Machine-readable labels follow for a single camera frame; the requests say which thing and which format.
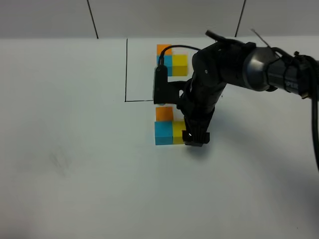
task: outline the stacked blocks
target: stacked blocks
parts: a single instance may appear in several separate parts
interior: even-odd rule
[[[182,131],[185,130],[183,120],[173,121],[172,107],[157,107],[155,122],[155,144],[184,144]]]
[[[157,63],[159,62],[160,53],[171,45],[157,45]],[[187,55],[173,55],[172,50],[169,49],[164,55],[164,65],[167,67],[168,76],[187,76]]]

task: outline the orange cube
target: orange cube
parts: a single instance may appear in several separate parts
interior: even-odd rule
[[[173,107],[156,107],[156,121],[173,121]]]
[[[164,44],[164,45],[158,45],[158,56],[160,55],[161,51],[163,51],[165,48],[167,48],[168,46],[171,46],[171,44]],[[167,50],[165,52],[165,55],[172,55],[172,51],[171,49]]]

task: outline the yellow cube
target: yellow cube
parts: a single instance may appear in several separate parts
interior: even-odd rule
[[[187,55],[172,55],[172,76],[188,75]]]
[[[185,121],[173,121],[173,144],[184,144],[183,130],[186,130]]]

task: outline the table surface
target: table surface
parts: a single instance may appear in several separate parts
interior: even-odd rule
[[[266,39],[319,59],[319,37]],[[126,39],[0,40],[0,73],[2,238],[318,237],[309,100],[227,86],[209,145],[155,146]]]

